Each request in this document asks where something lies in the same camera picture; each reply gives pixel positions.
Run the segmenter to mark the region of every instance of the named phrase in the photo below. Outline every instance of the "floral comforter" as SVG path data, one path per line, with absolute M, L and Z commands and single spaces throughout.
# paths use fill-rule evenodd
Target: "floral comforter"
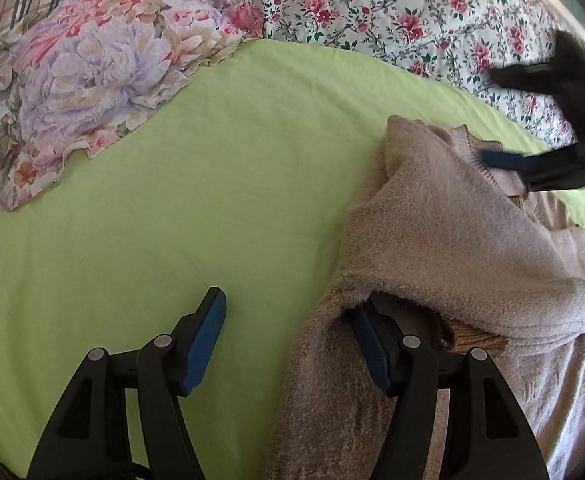
M 554 101 L 492 85 L 486 68 L 550 56 L 567 30 L 542 0 L 245 0 L 268 38 L 356 50 L 483 99 L 548 146 L 573 141 Z

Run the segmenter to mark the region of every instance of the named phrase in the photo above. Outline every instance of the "metal screw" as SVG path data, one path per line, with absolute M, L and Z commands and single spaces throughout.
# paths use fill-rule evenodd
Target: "metal screw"
M 421 345 L 421 339 L 416 335 L 407 335 L 403 338 L 403 344 L 408 348 L 419 348 L 419 345 Z
M 88 352 L 88 359 L 91 361 L 99 361 L 106 352 L 104 352 L 103 348 L 93 348 L 90 352 Z
M 473 348 L 470 351 L 470 355 L 472 355 L 477 361 L 485 361 L 488 359 L 488 354 L 483 348 Z
M 155 338 L 155 346 L 157 348 L 165 348 L 172 343 L 172 338 L 168 334 L 158 335 Z

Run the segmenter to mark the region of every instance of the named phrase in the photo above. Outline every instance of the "floral pillowcase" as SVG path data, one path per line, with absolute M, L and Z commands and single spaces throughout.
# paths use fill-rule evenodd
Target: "floral pillowcase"
M 0 36 L 0 159 L 12 210 L 152 117 L 200 65 L 262 36 L 239 0 L 66 0 Z

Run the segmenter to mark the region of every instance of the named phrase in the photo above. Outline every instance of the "mattress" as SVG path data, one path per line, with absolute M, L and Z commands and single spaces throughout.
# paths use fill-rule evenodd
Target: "mattress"
M 182 408 L 207 478 L 259 478 L 288 348 L 325 291 L 345 208 L 395 113 L 543 148 L 444 83 L 362 54 L 257 41 L 197 72 L 96 159 L 76 153 L 50 193 L 0 208 L 0 460 L 25 474 L 88 350 L 138 348 L 220 286 L 226 323 Z M 585 190 L 563 198 L 585 225 Z M 516 392 L 547 435 L 554 478 L 585 446 L 585 336 L 573 346 L 565 359 L 579 368 L 557 372 L 548 390 Z M 518 379 L 534 367 L 504 369 Z M 561 409 L 535 416 L 550 401 Z M 143 461 L 134 409 L 130 427 Z

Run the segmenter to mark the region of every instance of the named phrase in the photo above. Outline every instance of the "blue gripper pad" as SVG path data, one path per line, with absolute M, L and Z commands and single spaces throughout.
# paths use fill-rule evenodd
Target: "blue gripper pad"
M 507 171 L 525 171 L 530 167 L 530 161 L 519 153 L 479 150 L 477 158 L 487 168 L 497 168 L 499 170 Z
M 361 354 L 363 354 L 366 366 L 372 377 L 372 382 L 384 394 L 389 395 L 392 385 L 390 355 L 384 348 L 363 305 L 352 311 L 350 320 L 354 336 L 357 339 L 357 343 L 359 343 Z
M 208 297 L 212 294 L 214 295 L 212 302 L 206 305 Z M 196 332 L 186 351 L 186 374 L 181 382 L 181 388 L 186 395 L 190 395 L 204 378 L 212 350 L 226 319 L 226 295 L 218 288 L 211 288 L 199 308 L 206 308 L 206 312 L 199 320 L 199 326 L 195 328 Z

